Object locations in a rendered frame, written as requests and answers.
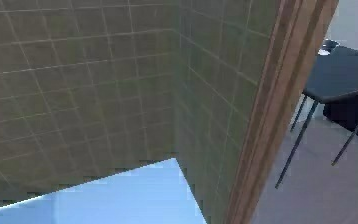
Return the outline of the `black table thin legs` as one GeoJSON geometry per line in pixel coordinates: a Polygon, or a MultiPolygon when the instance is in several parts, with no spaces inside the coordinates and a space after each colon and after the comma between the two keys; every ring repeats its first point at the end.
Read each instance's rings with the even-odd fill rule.
{"type": "Polygon", "coordinates": [[[311,98],[313,104],[275,184],[276,189],[282,184],[318,105],[358,96],[358,50],[337,46],[329,55],[318,55],[302,95],[311,98]]]}

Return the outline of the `dark bowl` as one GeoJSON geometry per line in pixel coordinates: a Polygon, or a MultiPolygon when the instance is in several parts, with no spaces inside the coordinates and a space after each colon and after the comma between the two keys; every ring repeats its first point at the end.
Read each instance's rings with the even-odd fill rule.
{"type": "Polygon", "coordinates": [[[325,39],[322,43],[322,48],[326,51],[335,49],[337,46],[339,46],[339,43],[337,41],[331,40],[331,39],[325,39]]]}

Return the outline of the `brown wooden door frame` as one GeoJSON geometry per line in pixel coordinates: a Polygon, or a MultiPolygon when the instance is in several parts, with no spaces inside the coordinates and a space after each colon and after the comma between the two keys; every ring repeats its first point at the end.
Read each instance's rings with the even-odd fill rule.
{"type": "Polygon", "coordinates": [[[281,0],[223,224],[250,224],[339,0],[281,0]]]}

